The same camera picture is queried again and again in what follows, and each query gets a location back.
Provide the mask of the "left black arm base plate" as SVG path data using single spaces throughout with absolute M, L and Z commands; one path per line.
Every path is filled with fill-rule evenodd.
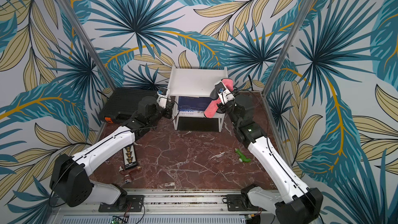
M 144 195 L 129 195 L 123 188 L 117 184 L 112 184 L 121 191 L 121 195 L 114 204 L 101 203 L 98 211 L 100 213 L 138 213 L 143 209 Z

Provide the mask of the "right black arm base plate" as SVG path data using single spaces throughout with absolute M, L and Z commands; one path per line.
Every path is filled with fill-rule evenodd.
M 271 194 L 259 185 L 252 184 L 243 188 L 238 195 L 227 195 L 222 199 L 229 212 L 254 212 L 265 210 L 275 213 Z

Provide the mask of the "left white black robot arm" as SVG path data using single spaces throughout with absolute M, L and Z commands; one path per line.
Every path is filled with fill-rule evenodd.
M 50 180 L 51 193 L 69 207 L 101 203 L 119 211 L 129 208 L 131 201 L 124 189 L 89 177 L 110 157 L 156 128 L 161 118 L 170 118 L 173 103 L 165 95 L 159 95 L 157 99 L 146 96 L 139 102 L 138 110 L 116 131 L 81 152 L 57 157 Z

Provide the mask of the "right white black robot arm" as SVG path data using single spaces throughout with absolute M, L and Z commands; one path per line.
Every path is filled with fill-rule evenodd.
M 310 188 L 287 165 L 267 133 L 253 120 L 254 105 L 248 95 L 222 95 L 221 103 L 234 126 L 236 138 L 264 167 L 279 193 L 251 185 L 241 191 L 243 201 L 276 216 L 281 224 L 310 224 L 320 219 L 323 195 Z

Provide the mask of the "white two-tier bookshelf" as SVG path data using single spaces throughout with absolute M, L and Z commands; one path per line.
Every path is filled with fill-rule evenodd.
M 174 97 L 172 118 L 174 129 L 179 131 L 221 132 L 225 114 L 216 113 L 212 118 L 206 118 L 203 112 L 181 111 L 180 97 L 210 97 L 215 83 L 228 78 L 228 69 L 197 69 L 173 67 L 167 92 Z

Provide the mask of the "pink cloth with black trim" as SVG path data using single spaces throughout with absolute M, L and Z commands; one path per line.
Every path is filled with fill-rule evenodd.
M 235 106 L 235 99 L 233 101 L 228 102 L 226 105 L 223 105 L 216 92 L 216 89 L 218 89 L 218 87 L 226 86 L 233 93 L 234 91 L 233 84 L 234 84 L 233 80 L 227 78 L 222 79 L 221 81 L 215 84 L 214 90 L 210 93 L 210 98 L 212 99 L 212 101 L 207 107 L 207 109 L 204 111 L 204 116 L 206 118 L 213 118 L 217 110 L 221 110 L 222 113 L 227 113 L 227 114 L 233 111 L 233 108 Z

